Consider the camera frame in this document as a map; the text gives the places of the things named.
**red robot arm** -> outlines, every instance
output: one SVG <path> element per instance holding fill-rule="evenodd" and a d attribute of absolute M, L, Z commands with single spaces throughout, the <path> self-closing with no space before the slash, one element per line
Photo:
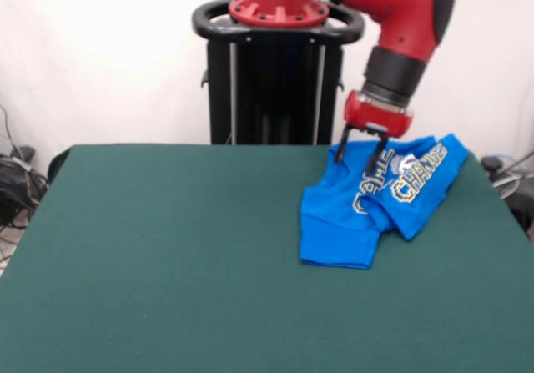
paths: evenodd
<path fill-rule="evenodd" d="M 399 138 L 410 127 L 408 110 L 426 65 L 440 44 L 455 0 L 331 0 L 369 14 L 380 24 L 379 44 L 365 70 L 362 90 L 350 94 L 345 105 L 346 128 L 338 161 L 351 129 Z"/>

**blue t-shirt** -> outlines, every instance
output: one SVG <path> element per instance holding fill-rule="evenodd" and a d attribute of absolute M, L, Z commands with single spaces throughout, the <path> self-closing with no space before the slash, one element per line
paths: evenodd
<path fill-rule="evenodd" d="M 377 144 L 349 143 L 340 164 L 335 162 L 338 145 L 329 149 L 324 178 L 317 186 L 305 189 L 302 199 L 300 258 L 304 263 L 369 269 L 383 228 L 377 227 L 361 200 L 366 194 L 376 194 L 395 177 L 392 165 L 408 155 L 422 156 L 436 145 L 436 140 L 427 137 L 410 143 L 390 142 L 375 172 L 368 176 L 365 166 Z"/>
<path fill-rule="evenodd" d="M 422 157 L 407 164 L 384 188 L 361 204 L 382 231 L 397 228 L 406 240 L 413 239 L 445 200 L 467 149 L 454 135 L 447 135 Z"/>
<path fill-rule="evenodd" d="M 467 151 L 449 135 L 390 142 L 375 172 L 365 173 L 377 141 L 349 143 L 341 164 L 329 149 L 325 177 L 301 204 L 300 258 L 310 265 L 369 269 L 384 231 L 413 238 L 445 198 Z"/>

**green felt surface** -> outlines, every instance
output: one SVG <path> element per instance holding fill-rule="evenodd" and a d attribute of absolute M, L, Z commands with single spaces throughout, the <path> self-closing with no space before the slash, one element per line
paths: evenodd
<path fill-rule="evenodd" d="M 74 148 L 0 279 L 2 372 L 534 371 L 534 251 L 476 161 L 370 271 L 299 261 L 325 161 Z"/>

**metal rod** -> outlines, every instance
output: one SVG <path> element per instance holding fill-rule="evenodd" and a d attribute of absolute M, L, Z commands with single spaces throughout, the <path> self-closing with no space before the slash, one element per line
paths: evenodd
<path fill-rule="evenodd" d="M 372 175 L 375 173 L 375 168 L 378 164 L 378 159 L 382 155 L 382 152 L 384 152 L 387 143 L 388 138 L 385 135 L 381 136 L 379 143 L 376 145 L 375 152 L 371 155 L 369 161 L 367 162 L 367 167 L 365 168 L 365 173 L 367 175 Z"/>
<path fill-rule="evenodd" d="M 343 158 L 345 157 L 351 130 L 352 130 L 352 127 L 349 124 L 347 124 L 345 128 L 343 129 L 343 135 L 341 136 L 340 144 L 338 145 L 337 152 L 335 153 L 335 162 L 337 164 L 341 163 L 343 161 Z"/>
<path fill-rule="evenodd" d="M 526 162 L 528 159 L 534 156 L 534 150 L 530 152 L 527 156 L 523 157 L 522 159 L 516 161 L 512 166 L 505 168 L 501 172 L 499 172 L 499 175 L 497 178 L 502 177 L 504 174 L 508 173 L 509 171 L 512 171 L 515 167 L 520 166 L 522 163 Z"/>
<path fill-rule="evenodd" d="M 317 68 L 317 89 L 315 92 L 314 145 L 319 141 L 320 104 L 323 98 L 323 80 L 325 79 L 326 46 L 319 48 L 319 67 Z"/>
<path fill-rule="evenodd" d="M 237 144 L 237 43 L 230 44 L 230 102 L 232 111 L 232 144 Z"/>

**black handle ring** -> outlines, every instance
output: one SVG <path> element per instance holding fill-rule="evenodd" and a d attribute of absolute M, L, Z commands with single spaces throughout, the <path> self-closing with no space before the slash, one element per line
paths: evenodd
<path fill-rule="evenodd" d="M 193 13 L 193 30 L 202 38 L 227 43 L 313 43 L 318 45 L 346 45 L 363 36 L 365 21 L 361 14 L 343 6 L 329 4 L 330 18 L 339 20 L 344 27 L 324 26 L 309 28 L 263 28 L 240 24 L 217 24 L 216 17 L 229 14 L 234 0 L 206 3 Z"/>

